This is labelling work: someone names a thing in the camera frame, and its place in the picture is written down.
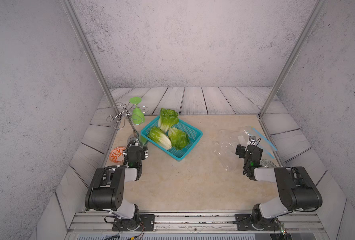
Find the chinese cabbage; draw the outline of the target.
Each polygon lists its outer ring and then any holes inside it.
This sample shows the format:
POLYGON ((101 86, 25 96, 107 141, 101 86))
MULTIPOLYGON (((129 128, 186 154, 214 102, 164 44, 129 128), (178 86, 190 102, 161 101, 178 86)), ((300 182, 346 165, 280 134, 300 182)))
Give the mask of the chinese cabbage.
POLYGON ((178 113, 175 110, 162 108, 160 110, 158 127, 166 133, 172 126, 179 123, 178 113))
POLYGON ((165 150, 172 148, 170 139, 159 127, 152 127, 147 136, 165 150))
POLYGON ((188 134, 175 127, 169 129, 168 137, 171 141, 172 147, 178 151, 184 149, 190 144, 188 134))

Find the clear zipper bag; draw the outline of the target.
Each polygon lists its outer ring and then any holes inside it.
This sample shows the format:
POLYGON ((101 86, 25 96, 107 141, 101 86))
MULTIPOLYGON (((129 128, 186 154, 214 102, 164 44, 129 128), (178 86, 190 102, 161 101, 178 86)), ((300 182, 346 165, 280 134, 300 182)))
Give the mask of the clear zipper bag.
POLYGON ((273 154, 277 148, 256 128, 247 126, 236 130, 220 130, 216 134, 216 139, 213 141, 214 154, 226 171, 242 169, 244 165, 244 160, 235 154, 238 144, 245 147, 248 145, 258 146, 263 149, 261 159, 271 160, 278 166, 278 160, 273 154), (249 136, 256 136, 254 144, 248 142, 249 136))

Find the teal plastic basket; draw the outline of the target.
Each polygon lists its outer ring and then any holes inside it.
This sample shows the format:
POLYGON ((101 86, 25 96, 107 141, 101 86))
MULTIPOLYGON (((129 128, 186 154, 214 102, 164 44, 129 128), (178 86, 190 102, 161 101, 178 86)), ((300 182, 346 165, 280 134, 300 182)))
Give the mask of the teal plastic basket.
POLYGON ((141 130, 141 136, 176 161, 182 161, 198 144, 202 131, 175 117, 165 122, 170 128, 164 132, 164 124, 159 119, 158 116, 147 124, 141 130))

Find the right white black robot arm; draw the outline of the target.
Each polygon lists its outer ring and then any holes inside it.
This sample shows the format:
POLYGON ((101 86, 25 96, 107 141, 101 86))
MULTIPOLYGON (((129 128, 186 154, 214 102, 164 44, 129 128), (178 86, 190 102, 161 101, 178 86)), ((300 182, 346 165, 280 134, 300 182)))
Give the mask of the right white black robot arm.
POLYGON ((292 212, 314 212, 322 204, 322 196, 304 167, 263 167, 263 149, 257 145, 237 145, 235 154, 244 160, 243 174, 252 181, 277 185, 278 197, 256 204, 247 219, 256 230, 276 227, 278 217, 292 212))

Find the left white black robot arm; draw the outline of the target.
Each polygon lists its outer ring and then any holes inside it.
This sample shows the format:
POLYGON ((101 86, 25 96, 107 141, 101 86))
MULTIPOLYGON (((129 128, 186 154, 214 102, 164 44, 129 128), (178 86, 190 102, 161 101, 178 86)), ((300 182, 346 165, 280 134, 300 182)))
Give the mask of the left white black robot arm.
POLYGON ((131 145, 123 151, 121 166, 97 168, 85 197, 88 210, 108 212, 118 230, 135 231, 141 226, 138 206, 124 198, 124 185, 138 181, 142 161, 148 157, 147 147, 131 145))

